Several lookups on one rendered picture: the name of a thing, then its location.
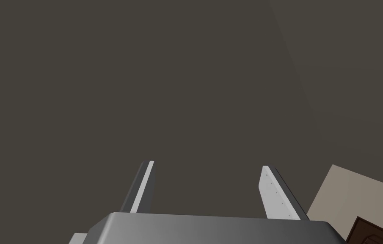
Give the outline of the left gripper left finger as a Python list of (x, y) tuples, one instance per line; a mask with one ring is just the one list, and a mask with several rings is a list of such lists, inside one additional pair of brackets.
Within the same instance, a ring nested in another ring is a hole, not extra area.
[(155, 161), (143, 161), (126, 194), (120, 212), (150, 213), (155, 184)]

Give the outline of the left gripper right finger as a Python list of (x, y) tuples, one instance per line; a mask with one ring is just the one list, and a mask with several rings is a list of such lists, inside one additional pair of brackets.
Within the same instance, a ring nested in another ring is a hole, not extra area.
[(273, 165), (262, 167), (258, 189), (268, 219), (309, 220)]

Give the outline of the dark brown wooden door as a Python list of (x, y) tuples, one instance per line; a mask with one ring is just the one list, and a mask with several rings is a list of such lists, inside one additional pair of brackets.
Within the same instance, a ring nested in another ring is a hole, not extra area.
[(357, 216), (346, 243), (383, 244), (383, 228)]

